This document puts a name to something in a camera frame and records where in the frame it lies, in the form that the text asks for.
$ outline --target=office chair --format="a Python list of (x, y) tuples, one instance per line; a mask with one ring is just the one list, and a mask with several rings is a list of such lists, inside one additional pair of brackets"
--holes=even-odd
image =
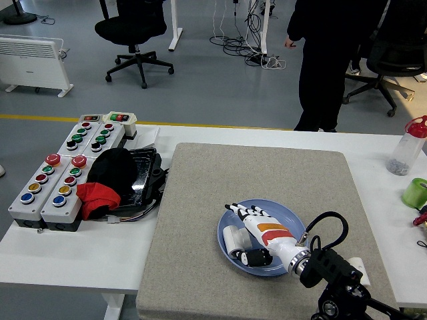
[(397, 106), (388, 89), (407, 94), (407, 100), (411, 101), (415, 91), (391, 83), (384, 77), (413, 77), (427, 71), (426, 28), (426, 0), (391, 0), (366, 60), (368, 69), (378, 76), (346, 75), (348, 79), (366, 84), (347, 94), (342, 103), (348, 104), (350, 97), (369, 89), (379, 89), (392, 107), (387, 115), (393, 117)]
[(168, 72), (173, 74), (171, 63), (157, 60), (155, 51), (141, 53), (138, 45), (148, 41), (152, 37), (163, 35), (166, 32), (166, 23), (163, 17), (164, 0), (117, 0), (117, 17), (109, 17), (105, 0), (99, 0), (101, 4), (103, 21), (95, 25), (95, 31), (102, 38), (116, 45), (127, 45), (129, 53), (133, 55), (118, 55), (116, 67), (107, 71), (105, 80), (111, 82), (111, 74), (122, 70), (130, 65), (138, 65), (142, 78), (142, 89), (147, 89), (145, 76), (142, 68), (143, 63), (163, 65), (169, 67)]

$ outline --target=gray floor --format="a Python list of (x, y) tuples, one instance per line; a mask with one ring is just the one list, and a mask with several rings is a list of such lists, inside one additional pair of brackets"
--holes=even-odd
[[(107, 2), (114, 12), (113, 1)], [(135, 113), (138, 121), (152, 123), (292, 129), (301, 114), (298, 77), (302, 42), (293, 51), (283, 48), (295, 0), (277, 2), (267, 43), (269, 54), (279, 55), (286, 61), (286, 69), (280, 71), (249, 67), (244, 58), (226, 55), (221, 47), (209, 42), (214, 35), (215, 4), (216, 34), (222, 34), (220, 22), (226, 4), (222, 30), (228, 37), (238, 36), (231, 0), (178, 0), (178, 21), (184, 32), (176, 50), (169, 52), (171, 4), (166, 1), (165, 18), (169, 28), (164, 36), (146, 43), (143, 50), (156, 50), (159, 59), (172, 62), (175, 74), (168, 75), (164, 67), (147, 66), (145, 76), (149, 87), (143, 90), (136, 67), (114, 73), (113, 82), (105, 82), (105, 72), (114, 66), (115, 55), (127, 53), (127, 48), (109, 43), (95, 33), (94, 25), (102, 20), (98, 0), (21, 0), (26, 12), (49, 15), (55, 18), (55, 24), (45, 25), (40, 20), (19, 26), (0, 23), (0, 33), (62, 38), (64, 47), (69, 48), (65, 68), (75, 87), (60, 99), (58, 90), (41, 89), (35, 93), (34, 88), (18, 87), (6, 93), (8, 85), (0, 83), (0, 163), (7, 172), (0, 178), (3, 206), (0, 239), (12, 223), (6, 211), (8, 204), (38, 168), (41, 159), (59, 148), (75, 125), (73, 119), (82, 114), (125, 111)], [(248, 0), (241, 0), (237, 26), (242, 34), (246, 32), (247, 11)], [(313, 85), (322, 81), (322, 74), (326, 72), (327, 65), (313, 70)], [(365, 67), (362, 72), (370, 74)], [(416, 97), (408, 102), (401, 94), (392, 93), (398, 104), (393, 118), (386, 115), (389, 110), (386, 100), (372, 90), (352, 98), (349, 105), (342, 107), (337, 130), (403, 134), (409, 120), (426, 113), (427, 83), (418, 83), (414, 78), (397, 81), (416, 90)], [(360, 84), (348, 81), (346, 91), (358, 86)], [(13, 115), (30, 116), (31, 120), (14, 119)], [(34, 120), (33, 116), (54, 117), (54, 121)], [(137, 319), (134, 299), (134, 296), (126, 298), (122, 320)], [(106, 303), (97, 293), (0, 287), (0, 319), (102, 319), (105, 308)]]

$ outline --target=white table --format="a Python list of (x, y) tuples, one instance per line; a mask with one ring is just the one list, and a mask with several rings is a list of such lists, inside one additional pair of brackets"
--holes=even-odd
[[(152, 127), (138, 125), (137, 130)], [(413, 178), (426, 177), (427, 157), (422, 153), (406, 177), (389, 173), (384, 162), (399, 140), (387, 135), (161, 126), (155, 146), (163, 168), (170, 166), (180, 142), (342, 152), (398, 305), (427, 308), (427, 297), (420, 294), (427, 287), (422, 273), (427, 251), (416, 244), (425, 240), (425, 234), (411, 226), (416, 210), (400, 200)], [(157, 211), (137, 223), (83, 221), (75, 233), (45, 230), (42, 234), (13, 223), (0, 242), (0, 283), (100, 292), (108, 302), (104, 319), (118, 319), (124, 294), (136, 294), (139, 288), (156, 220)]]
[[(176, 8), (176, 0), (171, 0), (171, 11), (172, 11), (172, 29), (173, 29), (173, 39), (171, 44), (169, 45), (169, 51), (175, 51), (175, 47), (178, 44), (178, 40), (181, 37), (182, 28), (178, 27), (178, 16), (177, 16), (177, 8)], [(262, 32), (261, 32), (261, 52), (266, 55), (267, 54), (267, 30), (268, 30), (268, 19), (270, 18), (270, 1), (266, 1), (266, 9), (264, 11), (264, 22), (262, 24)]]

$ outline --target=yellow floor line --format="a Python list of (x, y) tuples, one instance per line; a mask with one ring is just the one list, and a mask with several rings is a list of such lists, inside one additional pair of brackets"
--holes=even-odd
[[(46, 115), (6, 115), (6, 114), (0, 114), (0, 119), (33, 120), (33, 121), (58, 121), (58, 122), (78, 122), (79, 121), (79, 118), (49, 117)], [(282, 130), (282, 131), (291, 130), (291, 129), (281, 129), (281, 128), (242, 127), (242, 126), (234, 126), (234, 125), (202, 125), (202, 124), (195, 124), (195, 123), (170, 123), (170, 122), (151, 122), (151, 121), (136, 121), (136, 123), (138, 125), (171, 125), (171, 126), (176, 126), (176, 127), (262, 129), (262, 130)]]

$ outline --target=red button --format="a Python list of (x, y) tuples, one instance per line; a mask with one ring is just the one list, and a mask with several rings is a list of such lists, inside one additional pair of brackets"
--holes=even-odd
[(48, 180), (48, 178), (46, 175), (41, 174), (41, 175), (36, 176), (35, 180), (36, 180), (36, 182), (42, 184), (42, 183), (46, 182)]
[(106, 125), (104, 125), (104, 128), (106, 128), (108, 131), (114, 130), (114, 126), (111, 123), (107, 123)]
[(86, 165), (86, 161), (87, 159), (84, 155), (78, 155), (71, 160), (71, 163), (74, 167), (82, 168)]
[(59, 162), (61, 162), (61, 156), (57, 153), (52, 153), (46, 157), (45, 162), (48, 165), (57, 165)]
[(92, 128), (92, 125), (89, 122), (83, 122), (81, 124), (81, 127), (86, 129), (86, 130), (89, 130), (90, 128)]
[(68, 178), (65, 178), (64, 180), (64, 184), (70, 185), (70, 186), (75, 185), (76, 182), (77, 181), (75, 180), (75, 177), (68, 177)]

